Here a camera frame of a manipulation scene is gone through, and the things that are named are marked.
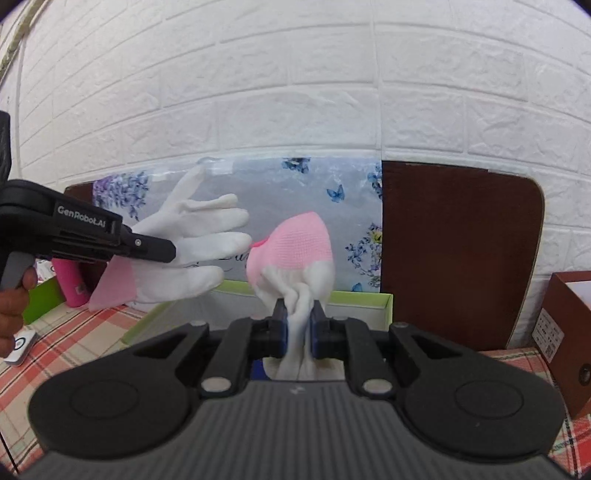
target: white glove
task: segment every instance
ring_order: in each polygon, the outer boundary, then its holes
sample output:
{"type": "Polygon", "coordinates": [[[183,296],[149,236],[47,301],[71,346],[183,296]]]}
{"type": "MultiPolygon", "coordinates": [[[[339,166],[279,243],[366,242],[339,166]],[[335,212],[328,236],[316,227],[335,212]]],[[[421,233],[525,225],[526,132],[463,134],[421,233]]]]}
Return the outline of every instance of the white glove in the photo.
{"type": "Polygon", "coordinates": [[[264,358],[274,380],[335,380],[345,377],[342,362],[315,360],[310,351],[309,318],[315,300],[323,308],[335,283],[330,237],[314,212],[285,220],[264,241],[252,246],[246,276],[255,294],[272,312],[278,299],[287,309],[287,351],[264,358]]]}
{"type": "Polygon", "coordinates": [[[316,261],[303,270],[282,270],[266,266],[261,281],[254,287],[258,296],[272,312],[283,298],[287,309],[287,349],[283,358],[264,358],[265,373],[272,380],[342,380],[343,362],[334,359],[316,360],[311,354],[310,313],[314,301],[322,308],[335,283],[335,265],[316,261]]]}
{"type": "Polygon", "coordinates": [[[246,225],[248,212],[236,208],[238,198],[234,194],[206,202],[190,200],[205,175],[203,166],[188,171],[160,210],[132,227],[134,233],[173,242],[175,259],[166,264],[113,257],[90,297],[90,310],[133,300],[158,303],[195,297],[223,281],[220,267],[196,264],[248,250],[249,235],[228,232],[246,225]]]}

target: pink glove cuff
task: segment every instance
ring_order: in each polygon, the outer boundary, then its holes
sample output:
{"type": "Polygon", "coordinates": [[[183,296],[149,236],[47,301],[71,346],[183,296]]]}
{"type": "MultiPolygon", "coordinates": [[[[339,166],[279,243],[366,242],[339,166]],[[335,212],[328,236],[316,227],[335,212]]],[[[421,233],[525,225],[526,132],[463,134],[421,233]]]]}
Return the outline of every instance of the pink glove cuff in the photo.
{"type": "Polygon", "coordinates": [[[131,260],[114,256],[90,296],[88,309],[95,312],[116,307],[135,300],[137,294],[131,260]]]}
{"type": "Polygon", "coordinates": [[[302,213],[279,224],[266,240],[253,244],[246,263],[246,277],[257,285],[267,265],[302,270],[316,261],[332,262],[326,225],[315,212],[302,213]]]}

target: floral plastic bag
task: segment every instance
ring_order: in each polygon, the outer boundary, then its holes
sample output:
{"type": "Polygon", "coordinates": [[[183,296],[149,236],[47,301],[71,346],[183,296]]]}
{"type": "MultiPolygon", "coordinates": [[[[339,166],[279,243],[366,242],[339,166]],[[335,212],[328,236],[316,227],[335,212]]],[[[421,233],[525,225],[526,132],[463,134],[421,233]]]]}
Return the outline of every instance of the floral plastic bag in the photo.
{"type": "MultiPolygon", "coordinates": [[[[336,266],[336,290],[379,291],[382,262],[382,168],[375,157],[235,158],[166,161],[94,183],[94,204],[133,225],[156,212],[197,162],[210,178],[195,200],[238,195],[250,213],[242,230],[261,240],[283,220],[315,211],[325,222],[336,266]]],[[[210,262],[228,280],[246,280],[248,254],[210,262]]]]}

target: gripper circular pad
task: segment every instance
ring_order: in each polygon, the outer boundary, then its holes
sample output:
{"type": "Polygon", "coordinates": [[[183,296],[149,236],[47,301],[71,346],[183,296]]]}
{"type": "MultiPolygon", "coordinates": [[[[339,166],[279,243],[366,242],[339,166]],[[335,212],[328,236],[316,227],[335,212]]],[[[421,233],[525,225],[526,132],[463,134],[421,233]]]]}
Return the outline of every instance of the gripper circular pad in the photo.
{"type": "Polygon", "coordinates": [[[185,386],[162,361],[107,356],[53,377],[31,398],[44,450],[85,459],[122,458],[165,442],[189,413],[185,386]]]}
{"type": "Polygon", "coordinates": [[[547,452],[564,420],[560,394],[545,381],[478,354],[421,369],[404,411],[429,441],[483,460],[547,452]]]}

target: blue butterfly print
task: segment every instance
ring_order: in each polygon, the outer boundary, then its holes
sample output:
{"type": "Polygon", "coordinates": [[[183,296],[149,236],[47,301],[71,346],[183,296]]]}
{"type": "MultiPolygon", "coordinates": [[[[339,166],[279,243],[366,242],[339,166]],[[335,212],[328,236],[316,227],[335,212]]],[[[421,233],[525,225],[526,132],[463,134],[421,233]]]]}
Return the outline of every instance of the blue butterfly print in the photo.
{"type": "Polygon", "coordinates": [[[343,185],[339,185],[339,188],[334,191],[331,189],[326,189],[326,193],[329,194],[330,200],[335,203],[342,202],[345,199],[345,191],[343,190],[343,185]]]}
{"type": "Polygon", "coordinates": [[[375,173],[368,173],[368,181],[371,183],[374,192],[382,200],[382,166],[378,163],[375,166],[375,173]]]}
{"type": "Polygon", "coordinates": [[[308,166],[309,163],[310,157],[288,158],[285,161],[281,162],[281,166],[287,170],[294,170],[300,173],[308,173],[310,171],[310,167],[308,166]]]}

